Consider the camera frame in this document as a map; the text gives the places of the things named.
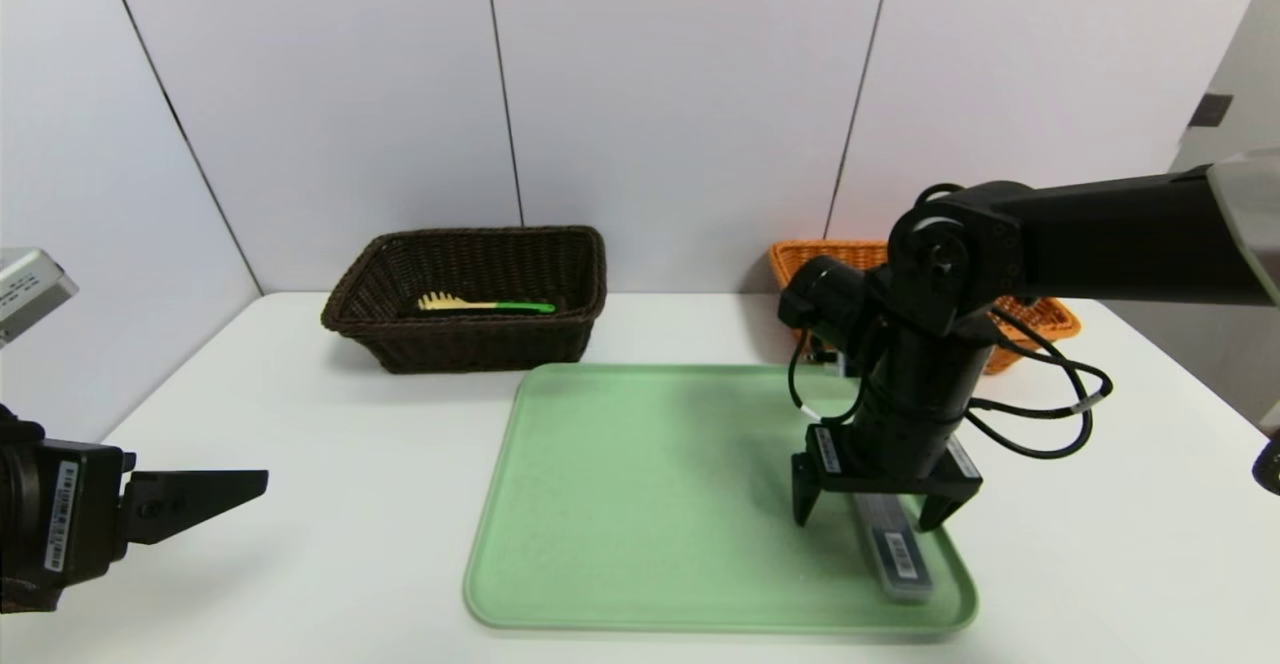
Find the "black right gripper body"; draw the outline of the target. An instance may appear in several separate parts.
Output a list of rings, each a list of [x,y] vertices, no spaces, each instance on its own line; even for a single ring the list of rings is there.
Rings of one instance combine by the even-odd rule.
[[[973,499],[984,481],[954,435],[983,374],[983,333],[884,328],[851,345],[847,358],[859,383],[855,412],[806,432],[815,487]]]

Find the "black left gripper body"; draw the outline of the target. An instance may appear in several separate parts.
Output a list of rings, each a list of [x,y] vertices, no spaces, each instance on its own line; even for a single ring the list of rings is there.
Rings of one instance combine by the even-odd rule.
[[[3,447],[5,589],[60,592],[116,560],[124,453],[84,441]]]

